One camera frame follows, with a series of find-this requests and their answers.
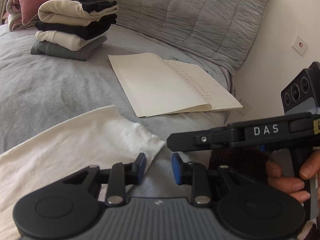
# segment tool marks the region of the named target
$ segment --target folded gray garment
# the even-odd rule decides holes
[[[86,61],[91,57],[107,40],[107,37],[100,37],[78,51],[71,51],[58,44],[48,41],[36,41],[31,48],[31,54],[46,54],[54,57],[63,57]]]

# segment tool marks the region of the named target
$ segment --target blank page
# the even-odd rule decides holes
[[[208,102],[156,54],[109,56],[109,60],[138,117],[211,109]]]
[[[212,106],[212,111],[243,108],[222,85],[201,67],[194,64],[165,60]]]

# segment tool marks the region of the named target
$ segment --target folded black garment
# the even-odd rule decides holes
[[[63,57],[76,60],[86,61],[91,57],[102,44],[107,40],[107,37],[100,37],[90,42],[78,51],[71,51],[58,44],[48,41],[36,41],[31,48],[30,54],[46,54],[54,57]]]
[[[59,23],[43,23],[37,22],[36,28],[39,31],[59,31],[64,33],[75,34],[84,40],[91,40],[104,32],[106,32],[111,24],[116,24],[117,15],[110,14],[103,16],[100,21],[91,22],[88,26],[70,26]]]
[[[81,2],[79,1],[79,3],[82,4],[82,9],[88,13],[91,13],[92,11],[96,11],[96,12],[100,12],[105,8],[110,8],[112,6],[117,5],[116,1],[85,1],[85,2]]]

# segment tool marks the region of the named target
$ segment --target fingernail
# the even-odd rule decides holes
[[[313,169],[311,165],[305,165],[301,169],[301,175],[304,177],[308,178],[309,176],[312,175]]]
[[[304,182],[300,181],[293,185],[294,191],[298,191],[304,188]]]
[[[304,193],[300,196],[300,202],[305,202],[310,198],[310,193]]]
[[[272,170],[272,172],[273,172],[273,175],[274,175],[275,177],[280,178],[280,171],[279,171],[279,169],[275,168],[275,169]]]

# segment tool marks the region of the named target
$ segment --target white lettering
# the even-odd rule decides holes
[[[265,128],[264,128],[264,133],[263,133],[263,134],[266,134],[266,132],[267,132],[268,134],[270,134],[269,129],[268,129],[267,126],[265,126]]]
[[[272,127],[272,128],[273,128],[273,133],[277,133],[277,132],[279,131],[279,129],[277,128],[277,126],[278,126],[277,124],[274,124],[274,125],[273,125],[273,127]]]
[[[259,129],[259,127],[255,127],[255,128],[254,128],[254,135],[257,136],[257,135],[259,135],[259,134],[260,134],[260,129]]]

